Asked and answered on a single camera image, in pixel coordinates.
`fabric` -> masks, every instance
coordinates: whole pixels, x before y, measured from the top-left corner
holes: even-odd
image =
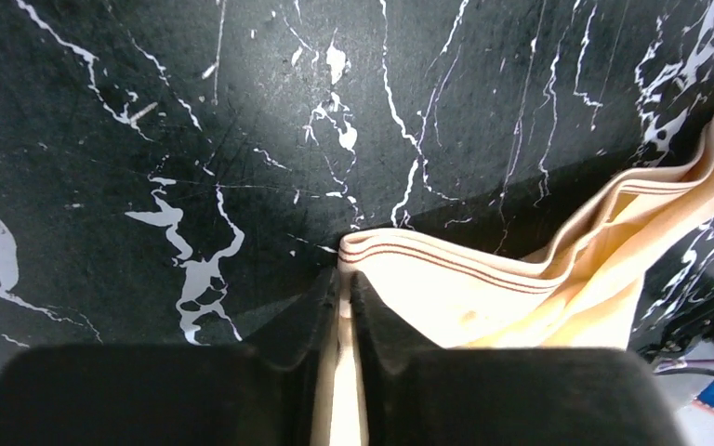
[[[626,348],[644,272],[714,217],[714,117],[693,160],[632,168],[584,203],[543,249],[523,259],[475,251],[410,230],[343,237],[348,287],[363,272],[389,308],[443,348]],[[338,368],[355,367],[349,291],[341,299]],[[336,426],[360,416],[360,383],[340,371],[330,444],[364,444]]]

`cloth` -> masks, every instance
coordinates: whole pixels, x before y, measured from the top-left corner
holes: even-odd
[[[347,288],[363,272],[389,308],[443,348],[626,348],[644,272],[712,217],[714,117],[690,163],[622,172],[523,259],[382,229],[343,237],[338,269]],[[341,308],[338,367],[355,367],[348,289]],[[336,378],[330,444],[367,441],[364,426],[360,438],[338,428],[361,416],[360,390]]]

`peach cloth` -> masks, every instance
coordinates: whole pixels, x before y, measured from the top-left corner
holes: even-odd
[[[330,444],[364,444],[349,277],[361,271],[393,311],[443,348],[626,348],[644,272],[714,217],[714,117],[693,160],[632,168],[587,201],[543,249],[516,260],[410,230],[343,237]]]

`black cable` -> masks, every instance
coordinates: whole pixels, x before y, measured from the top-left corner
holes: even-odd
[[[707,376],[714,376],[714,370],[702,369],[699,367],[682,367],[680,369],[667,369],[655,373],[656,376],[666,376],[672,374],[704,374]]]

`black marble surface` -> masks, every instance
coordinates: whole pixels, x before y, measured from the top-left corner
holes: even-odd
[[[713,112],[714,0],[0,0],[0,367],[233,342],[352,230],[522,256]],[[712,296],[714,220],[634,336]]]

